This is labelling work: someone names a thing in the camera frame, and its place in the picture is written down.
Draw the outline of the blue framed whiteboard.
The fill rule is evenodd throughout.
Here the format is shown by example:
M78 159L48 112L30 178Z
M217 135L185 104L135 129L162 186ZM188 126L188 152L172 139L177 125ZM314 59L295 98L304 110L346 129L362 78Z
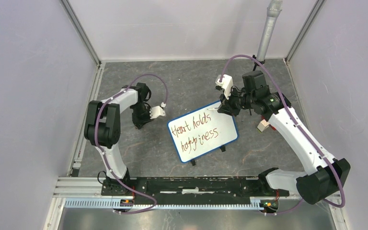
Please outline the blue framed whiteboard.
M208 108L219 107L220 101L210 103L167 123L167 128L182 163L190 162L238 139L233 116Z

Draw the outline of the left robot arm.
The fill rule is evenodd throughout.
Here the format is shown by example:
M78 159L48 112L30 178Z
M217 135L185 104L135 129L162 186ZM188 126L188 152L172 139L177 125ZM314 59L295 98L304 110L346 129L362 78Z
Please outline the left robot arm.
M105 165L106 186L113 186L119 195L131 190L128 168L123 163L118 142L121 136L121 113L132 109L132 122L141 129L152 121L150 117L151 90L144 83L124 86L116 97L105 101L90 101L87 108L84 137L98 150Z

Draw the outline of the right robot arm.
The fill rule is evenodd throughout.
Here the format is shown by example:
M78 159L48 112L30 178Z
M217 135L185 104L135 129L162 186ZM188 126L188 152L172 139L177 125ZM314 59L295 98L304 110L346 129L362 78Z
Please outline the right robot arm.
M350 163L337 159L313 137L299 120L289 100L282 93L271 93L261 71L242 76L244 87L233 84L232 77L219 75L216 89L222 91L218 113L237 116L241 110L254 111L278 131L303 165L302 172L270 168L258 175L258 191L271 195L275 190L297 193L314 205L343 188Z

